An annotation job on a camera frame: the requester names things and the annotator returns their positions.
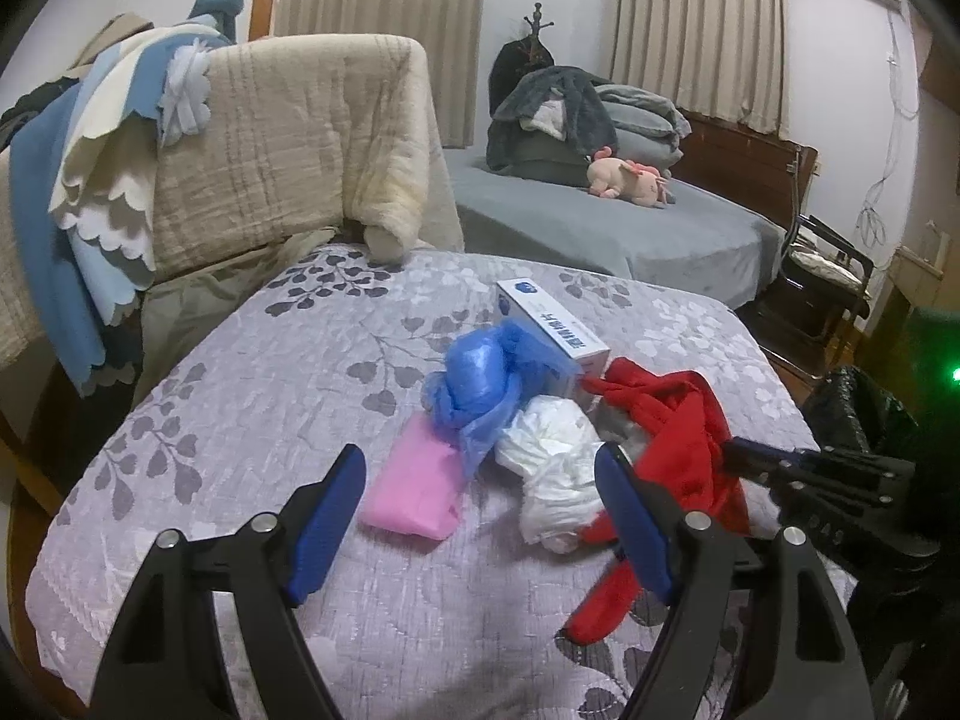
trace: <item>blue gripper pad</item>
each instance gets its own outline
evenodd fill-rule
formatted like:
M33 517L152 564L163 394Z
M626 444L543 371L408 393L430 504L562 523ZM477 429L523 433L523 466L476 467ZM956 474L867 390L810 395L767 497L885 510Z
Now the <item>blue gripper pad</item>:
M630 463L618 449L603 445L597 450L593 473L597 491L637 579L662 603L670 605L674 586L666 541L635 489L637 476Z
M292 550L293 573L286 592L294 605L304 603L308 595L323 585L366 483L367 461L363 452L347 445L323 477L316 508Z

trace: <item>pink plush toy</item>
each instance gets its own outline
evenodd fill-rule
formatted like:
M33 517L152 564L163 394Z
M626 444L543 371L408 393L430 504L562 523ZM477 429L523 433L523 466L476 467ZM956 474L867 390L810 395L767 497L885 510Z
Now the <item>pink plush toy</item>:
M629 159L616 159L604 146L593 156L587 168L588 191L597 197L622 197L646 208L666 207L666 179L655 167L638 165Z

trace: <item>cardboard box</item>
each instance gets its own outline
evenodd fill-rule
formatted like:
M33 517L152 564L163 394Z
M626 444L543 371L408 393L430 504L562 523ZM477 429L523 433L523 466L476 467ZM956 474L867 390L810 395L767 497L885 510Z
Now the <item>cardboard box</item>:
M512 317L535 327L546 343L577 362L582 372L601 376L606 370L610 348L536 282L528 278L496 282L496 314L498 322ZM552 377L545 394L572 397L577 386L575 378Z

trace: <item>bedspread-covered table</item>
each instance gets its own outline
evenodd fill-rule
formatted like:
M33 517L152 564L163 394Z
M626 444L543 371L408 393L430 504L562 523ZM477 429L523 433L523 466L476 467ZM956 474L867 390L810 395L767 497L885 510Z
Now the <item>bedspread-covered table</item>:
M44 663L88 700L124 595L158 531L232 533L323 477L347 442L373 478L421 408L451 340L493 319L493 282L531 277L623 355L656 373L699 370L733 435L813 447L803 418L721 303L640 282L482 255L417 250L371 266L326 245L261 290L130 414L66 504L27 589ZM761 488L752 522L776 527ZM522 541L520 479L487 462L463 522L435 544L352 524L318 593L296 611L347 718L616 718L665 609L644 594L606 640L559 634L610 557ZM845 591L845 575L834 583ZM243 717L263 717L229 596L216 598ZM728 611L702 717L719 715L740 637Z

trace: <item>pink plastic bag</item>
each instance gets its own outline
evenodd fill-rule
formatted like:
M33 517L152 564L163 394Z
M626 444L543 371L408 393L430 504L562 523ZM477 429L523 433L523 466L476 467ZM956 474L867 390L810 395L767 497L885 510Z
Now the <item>pink plastic bag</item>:
M457 448L434 435L429 416L415 413L373 480L360 521L443 541L460 523L463 465Z

